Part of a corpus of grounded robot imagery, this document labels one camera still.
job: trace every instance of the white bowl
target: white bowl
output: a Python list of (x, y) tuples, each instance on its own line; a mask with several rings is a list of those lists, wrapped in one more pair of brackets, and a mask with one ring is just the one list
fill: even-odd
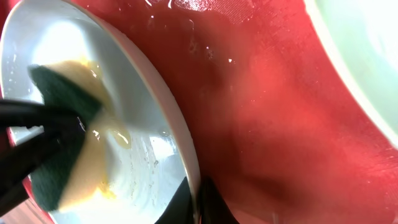
[[(96, 62), (116, 113), (131, 132), (133, 149), (117, 151), (109, 165), (117, 167), (112, 178), (119, 193), (134, 193), (128, 206), (106, 214), (52, 213), (57, 223), (119, 222), (116, 218), (154, 223), (185, 176), (197, 212), (199, 166), (183, 115), (157, 70), (124, 34), (73, 3), (25, 0), (9, 14), (0, 50), (2, 95), (10, 99), (42, 102), (28, 65), (81, 57)], [(30, 134), (12, 129), (15, 142)]]
[(305, 5), (339, 76), (398, 146), (398, 1), (305, 0)]

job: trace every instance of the wet surface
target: wet surface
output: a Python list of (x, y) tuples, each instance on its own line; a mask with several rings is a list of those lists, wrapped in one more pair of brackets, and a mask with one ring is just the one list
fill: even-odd
[(75, 2), (158, 69), (202, 175), (241, 223), (398, 223), (398, 152), (337, 76), (302, 1)]

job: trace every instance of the green scouring pad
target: green scouring pad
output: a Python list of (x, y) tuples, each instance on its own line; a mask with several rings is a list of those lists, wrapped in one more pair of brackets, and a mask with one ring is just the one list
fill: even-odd
[[(32, 81), (40, 90), (45, 105), (76, 111), (90, 125), (101, 103), (61, 74), (45, 66), (31, 66)], [(72, 168), (79, 157), (83, 141), (70, 142), (63, 150), (30, 175), (35, 201), (45, 211), (57, 210)]]

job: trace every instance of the dish scrubber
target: dish scrubber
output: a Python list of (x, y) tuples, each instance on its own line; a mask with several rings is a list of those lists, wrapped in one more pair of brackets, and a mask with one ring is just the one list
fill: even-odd
[[(97, 98), (49, 67), (32, 66), (29, 73), (45, 105), (76, 111), (88, 125), (85, 127), (88, 131), (102, 109)], [(98, 183), (106, 181), (104, 152), (82, 150), (85, 141), (69, 142), (66, 150), (31, 173), (34, 199), (41, 209), (49, 212), (80, 203), (92, 194)]]

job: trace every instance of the water droplet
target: water droplet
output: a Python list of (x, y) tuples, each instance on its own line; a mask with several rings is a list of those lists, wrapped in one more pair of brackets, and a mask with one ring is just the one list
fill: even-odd
[(155, 22), (154, 22), (153, 19), (148, 19), (147, 28), (148, 28), (148, 30), (154, 30), (155, 29)]
[(189, 21), (192, 23), (192, 30), (193, 30), (193, 28), (195, 27), (195, 24), (193, 23), (193, 21), (191, 19)]
[(94, 71), (92, 71), (92, 70), (90, 70), (90, 71), (91, 71), (91, 74), (94, 76), (94, 78), (96, 78), (97, 74)]
[(95, 130), (93, 130), (93, 133), (94, 133), (95, 137), (97, 138), (97, 140), (100, 140), (100, 133)]
[(214, 51), (213, 51), (213, 50), (210, 50), (210, 49), (207, 49), (207, 50), (206, 50), (206, 55), (207, 55), (207, 58), (208, 58), (209, 60), (212, 60), (212, 59), (214, 58)]
[(195, 54), (198, 51), (199, 43), (195, 40), (195, 37), (192, 36), (189, 42), (189, 52), (191, 54)]
[(145, 0), (145, 2), (149, 5), (149, 6), (152, 6), (152, 4), (148, 1), (148, 0)]
[(159, 129), (159, 134), (163, 137), (169, 137), (170, 136), (170, 131), (167, 127), (161, 127)]

